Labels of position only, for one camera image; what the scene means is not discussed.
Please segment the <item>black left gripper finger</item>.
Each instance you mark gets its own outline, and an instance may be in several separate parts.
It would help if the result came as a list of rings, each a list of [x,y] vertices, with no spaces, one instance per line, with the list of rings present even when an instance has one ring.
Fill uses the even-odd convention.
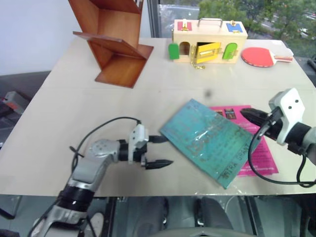
[[[160,169],[160,168],[166,167],[166,166],[171,165],[171,164],[173,164],[172,160],[158,159],[155,161],[146,162],[145,169],[146,170]]]
[[[167,142],[168,139],[164,136],[159,136],[159,135],[150,135],[148,142],[154,143],[154,144],[159,144],[159,143],[164,143]]]

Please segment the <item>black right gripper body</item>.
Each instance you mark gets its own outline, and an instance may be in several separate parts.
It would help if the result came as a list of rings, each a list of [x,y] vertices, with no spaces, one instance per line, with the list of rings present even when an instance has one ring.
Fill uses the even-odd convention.
[[[267,136],[276,141],[277,137],[282,129],[283,113],[280,108],[274,108],[270,113],[261,112],[260,118],[263,120],[259,132],[259,137]]]

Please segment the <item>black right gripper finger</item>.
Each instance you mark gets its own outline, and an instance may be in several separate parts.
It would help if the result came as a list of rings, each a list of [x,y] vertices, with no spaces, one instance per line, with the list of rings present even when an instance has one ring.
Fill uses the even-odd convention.
[[[241,109],[240,113],[246,119],[254,119],[254,118],[265,119],[268,116],[268,113],[258,110],[258,109],[254,109],[254,108],[243,108]]]
[[[267,119],[267,115],[259,115],[259,114],[245,114],[242,115],[244,118],[246,118],[249,122],[251,122],[252,124],[261,127],[266,119]]]

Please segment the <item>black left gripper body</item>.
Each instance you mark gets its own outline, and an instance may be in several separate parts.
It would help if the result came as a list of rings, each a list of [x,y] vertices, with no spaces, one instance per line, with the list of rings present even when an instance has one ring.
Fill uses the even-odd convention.
[[[147,144],[142,146],[141,148],[135,148],[133,151],[133,162],[140,163],[141,167],[147,167]]]

